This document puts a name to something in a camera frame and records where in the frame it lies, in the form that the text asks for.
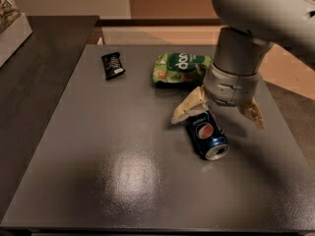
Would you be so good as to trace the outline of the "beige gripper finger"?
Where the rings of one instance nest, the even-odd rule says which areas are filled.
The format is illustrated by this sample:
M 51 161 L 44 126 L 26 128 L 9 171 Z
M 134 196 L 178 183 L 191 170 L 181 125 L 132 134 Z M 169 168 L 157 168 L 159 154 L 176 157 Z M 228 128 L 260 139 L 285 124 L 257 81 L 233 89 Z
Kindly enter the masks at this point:
M 189 117 L 203 113 L 209 109 L 209 98 L 204 87 L 196 87 L 189 95 L 175 108 L 171 123 L 177 124 Z
M 258 129 L 265 128 L 265 120 L 255 98 L 240 104 L 238 110 L 245 118 L 253 122 Z

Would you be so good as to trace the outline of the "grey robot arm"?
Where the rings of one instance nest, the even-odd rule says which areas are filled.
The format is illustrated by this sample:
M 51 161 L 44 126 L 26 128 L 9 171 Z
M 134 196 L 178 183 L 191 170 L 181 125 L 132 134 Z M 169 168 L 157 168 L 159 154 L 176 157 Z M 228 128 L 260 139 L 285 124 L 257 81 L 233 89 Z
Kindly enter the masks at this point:
M 177 124 L 210 108 L 214 101 L 231 106 L 259 128 L 265 126 L 254 94 L 260 64 L 277 44 L 315 70 L 313 0 L 212 0 L 220 30 L 214 60 L 203 84 L 173 112 Z

